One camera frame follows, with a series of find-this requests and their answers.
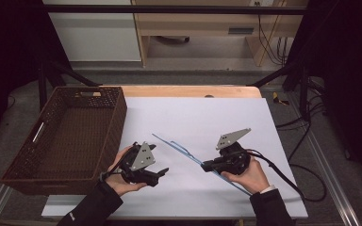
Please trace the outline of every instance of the blue cable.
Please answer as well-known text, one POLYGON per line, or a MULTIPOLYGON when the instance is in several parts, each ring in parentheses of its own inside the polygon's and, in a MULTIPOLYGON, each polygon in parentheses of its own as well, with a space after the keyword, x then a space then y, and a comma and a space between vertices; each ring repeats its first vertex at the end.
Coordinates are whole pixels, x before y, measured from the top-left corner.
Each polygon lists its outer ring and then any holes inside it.
MULTIPOLYGON (((156 138, 160 139, 161 141, 163 141, 164 143, 166 143, 167 145, 169 145, 170 147, 176 149, 179 153, 183 154, 184 156, 186 156, 187 158, 189 158, 190 160, 194 161, 195 163, 199 164, 199 166, 202 166, 203 162, 197 158, 195 158, 186 148, 184 148, 183 146, 181 146, 180 144, 174 142, 174 141, 167 141, 164 140, 160 137, 158 137, 155 134, 152 134, 153 136, 155 136, 156 138)), ((216 176, 220 177, 221 179, 223 179, 226 183, 230 184, 231 186, 236 187, 238 190, 242 191, 243 193, 252 196, 251 193, 249 193, 248 191, 240 188, 239 186, 234 185, 234 183, 232 183, 231 181, 229 181, 228 179, 226 179, 225 177, 221 176, 217 171, 213 170, 211 171, 212 173, 214 173, 216 176)))

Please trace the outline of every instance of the metal bracket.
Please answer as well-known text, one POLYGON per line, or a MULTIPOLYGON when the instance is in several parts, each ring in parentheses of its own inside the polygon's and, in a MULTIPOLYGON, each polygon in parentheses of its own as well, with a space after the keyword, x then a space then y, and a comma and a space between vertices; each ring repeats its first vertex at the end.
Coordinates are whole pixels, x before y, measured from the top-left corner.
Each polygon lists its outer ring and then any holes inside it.
POLYGON ((251 131, 251 128, 247 128, 226 135, 221 135, 219 142, 217 143, 216 150, 220 150, 232 145, 233 143, 237 142, 237 140, 239 140, 241 137, 245 136, 251 131))
POLYGON ((152 150, 149 147, 148 143, 143 142, 140 146, 140 151, 135 157, 134 163, 130 167, 132 171, 139 170, 154 164, 156 161, 152 155, 152 150))

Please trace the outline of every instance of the gray floor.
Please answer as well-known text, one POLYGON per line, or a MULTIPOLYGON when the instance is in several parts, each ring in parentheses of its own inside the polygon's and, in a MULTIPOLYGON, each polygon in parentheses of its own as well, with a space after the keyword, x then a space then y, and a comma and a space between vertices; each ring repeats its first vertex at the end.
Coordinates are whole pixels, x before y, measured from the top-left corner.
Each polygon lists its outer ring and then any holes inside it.
MULTIPOLYGON (((253 66, 253 60, 247 47, 243 38, 191 38, 190 43, 158 39, 152 42, 148 65, 144 69, 138 65, 119 65, 116 63, 111 64, 110 67, 106 64, 98 68, 90 67, 90 65, 86 68, 85 65, 78 64, 77 69, 88 78, 107 84, 246 85, 277 68, 269 61, 262 68, 253 66)), ((66 79, 69 83, 75 83, 72 79, 67 77, 66 79)), ((261 89, 263 97, 268 100, 275 124, 297 118, 291 105, 276 104, 272 101, 274 90, 278 90, 281 100, 287 100, 289 96, 296 95, 293 92, 286 95, 279 90, 278 85, 282 79, 279 78, 261 89)), ((11 96, 8 98, 9 103, 13 103, 13 100, 15 102, 7 110, 0 124, 0 177, 20 149, 30 127, 39 114, 36 82, 14 90, 11 96)), ((362 225, 361 165, 345 159, 343 145, 326 115, 320 112, 313 116, 311 131, 315 134, 328 161, 332 164, 332 168, 362 225)), ((303 132, 302 128, 279 131, 286 155, 289 155, 293 150, 303 132)), ((292 163, 305 166, 319 173, 312 149, 307 142, 301 145, 293 157, 292 163)), ((307 197, 317 198, 320 196, 322 188, 316 178, 301 169, 292 168, 292 171, 298 186, 307 197)), ((50 219, 41 217, 41 210, 45 202, 46 197, 29 197, 13 191, 2 212, 0 223, 3 224, 4 220, 43 220, 49 222, 50 219)), ((306 202, 305 206, 309 218, 299 219, 298 225, 344 225, 329 193, 323 202, 306 202)), ((254 224, 253 221, 245 223, 245 225, 254 224)))

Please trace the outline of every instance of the white cabinet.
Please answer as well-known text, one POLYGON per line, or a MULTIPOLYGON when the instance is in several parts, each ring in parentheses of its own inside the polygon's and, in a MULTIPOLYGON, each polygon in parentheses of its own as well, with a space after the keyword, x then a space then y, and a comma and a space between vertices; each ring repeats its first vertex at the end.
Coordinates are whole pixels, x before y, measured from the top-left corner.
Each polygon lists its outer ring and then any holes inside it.
MULTIPOLYGON (((129 0, 43 0, 44 4, 130 5, 129 0)), ((70 61, 140 61, 132 13, 50 13, 70 61)))

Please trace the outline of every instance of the black curtain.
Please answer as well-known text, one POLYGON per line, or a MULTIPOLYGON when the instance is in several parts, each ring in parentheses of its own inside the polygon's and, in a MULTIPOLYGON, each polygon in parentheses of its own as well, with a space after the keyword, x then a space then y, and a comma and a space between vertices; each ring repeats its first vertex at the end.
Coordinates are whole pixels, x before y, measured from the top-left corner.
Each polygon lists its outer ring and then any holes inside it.
MULTIPOLYGON (((311 0, 309 6, 332 8, 335 2, 311 0)), ((304 58, 303 65, 309 76, 323 78, 324 100, 335 127, 346 150, 362 163, 362 3, 340 0, 329 15, 304 16, 288 61, 297 57, 304 58), (308 51, 298 55, 319 25, 320 32, 308 51)), ((289 75, 287 86, 296 86, 299 76, 289 75)))
MULTIPOLYGON (((71 68, 47 12, 27 9, 41 0, 0 0, 0 120, 8 95, 38 79, 42 62, 56 61, 71 68)), ((59 72, 49 70, 50 81, 63 84, 59 72)))

